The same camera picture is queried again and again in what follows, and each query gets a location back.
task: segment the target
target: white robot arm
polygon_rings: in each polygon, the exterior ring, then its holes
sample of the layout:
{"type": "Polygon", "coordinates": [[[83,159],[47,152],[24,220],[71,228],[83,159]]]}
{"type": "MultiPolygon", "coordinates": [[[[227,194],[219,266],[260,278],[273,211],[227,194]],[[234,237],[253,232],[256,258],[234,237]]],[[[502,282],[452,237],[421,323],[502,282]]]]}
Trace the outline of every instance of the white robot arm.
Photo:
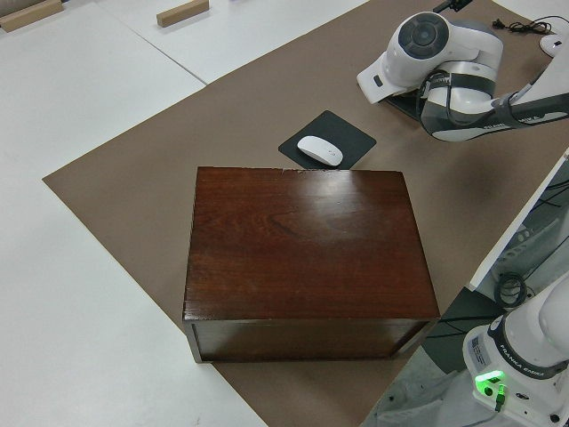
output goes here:
{"type": "Polygon", "coordinates": [[[484,24],[421,12],[404,21],[387,50],[357,76],[371,103],[418,91],[416,117],[444,141],[465,141],[569,117],[569,49],[533,82],[494,98],[501,40],[484,24]]]}
{"type": "Polygon", "coordinates": [[[471,330],[462,352],[475,399],[527,427],[562,427],[569,420],[568,308],[566,273],[491,325],[471,330]]]}

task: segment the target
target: wooden block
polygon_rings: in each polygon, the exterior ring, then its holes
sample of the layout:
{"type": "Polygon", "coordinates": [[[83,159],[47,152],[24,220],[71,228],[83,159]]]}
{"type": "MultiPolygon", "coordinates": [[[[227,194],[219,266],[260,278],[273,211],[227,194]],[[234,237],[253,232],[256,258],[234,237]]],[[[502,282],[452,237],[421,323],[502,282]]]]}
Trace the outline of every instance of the wooden block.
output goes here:
{"type": "Polygon", "coordinates": [[[438,317],[401,173],[198,168],[196,361],[386,358],[438,317]]]}
{"type": "Polygon", "coordinates": [[[63,4],[61,4],[61,0],[45,0],[42,3],[34,4],[21,11],[3,16],[0,18],[0,27],[6,32],[10,32],[62,10],[63,4]]]}
{"type": "Polygon", "coordinates": [[[159,13],[156,16],[160,27],[168,27],[169,25],[180,22],[199,13],[208,11],[210,8],[209,0],[192,0],[182,6],[174,7],[169,11],[159,13]]]}

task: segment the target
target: computer mouse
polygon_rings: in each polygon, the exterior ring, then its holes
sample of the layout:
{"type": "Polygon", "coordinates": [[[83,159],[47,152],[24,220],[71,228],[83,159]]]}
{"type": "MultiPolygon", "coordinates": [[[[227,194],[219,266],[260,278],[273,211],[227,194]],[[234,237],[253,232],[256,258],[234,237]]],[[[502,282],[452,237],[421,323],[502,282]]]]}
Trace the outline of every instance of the computer mouse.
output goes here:
{"type": "Polygon", "coordinates": [[[329,166],[339,165],[344,158],[338,147],[314,135],[302,138],[298,142],[297,147],[307,156],[329,166]]]}
{"type": "Polygon", "coordinates": [[[563,36],[550,34],[541,38],[540,47],[547,55],[553,58],[561,50],[564,41],[565,38],[563,36]]]}

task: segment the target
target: wooden stick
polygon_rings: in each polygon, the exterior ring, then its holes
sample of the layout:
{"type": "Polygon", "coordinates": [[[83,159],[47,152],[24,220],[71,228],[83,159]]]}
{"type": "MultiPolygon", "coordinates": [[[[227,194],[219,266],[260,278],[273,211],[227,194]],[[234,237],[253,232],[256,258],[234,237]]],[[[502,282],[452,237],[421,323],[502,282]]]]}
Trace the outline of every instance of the wooden stick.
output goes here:
{"type": "Polygon", "coordinates": [[[160,27],[168,27],[169,25],[185,20],[191,16],[208,11],[210,9],[209,0],[192,0],[182,6],[174,7],[169,11],[159,13],[156,16],[160,27]]]}
{"type": "Polygon", "coordinates": [[[0,18],[0,27],[6,32],[10,32],[62,10],[63,4],[61,4],[61,0],[45,0],[42,3],[34,4],[21,11],[3,16],[0,18]]]}

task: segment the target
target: black mat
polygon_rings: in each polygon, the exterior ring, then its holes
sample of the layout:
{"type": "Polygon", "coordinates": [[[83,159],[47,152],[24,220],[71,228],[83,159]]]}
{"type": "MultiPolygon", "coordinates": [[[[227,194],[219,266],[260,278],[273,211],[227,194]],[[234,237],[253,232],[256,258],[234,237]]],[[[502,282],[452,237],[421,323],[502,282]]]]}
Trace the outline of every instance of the black mat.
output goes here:
{"type": "Polygon", "coordinates": [[[305,169],[349,169],[374,145],[374,138],[331,111],[325,111],[281,144],[278,150],[305,169]],[[300,151],[296,144],[309,135],[325,139],[340,149],[343,155],[341,163],[335,167],[324,165],[300,151]]]}

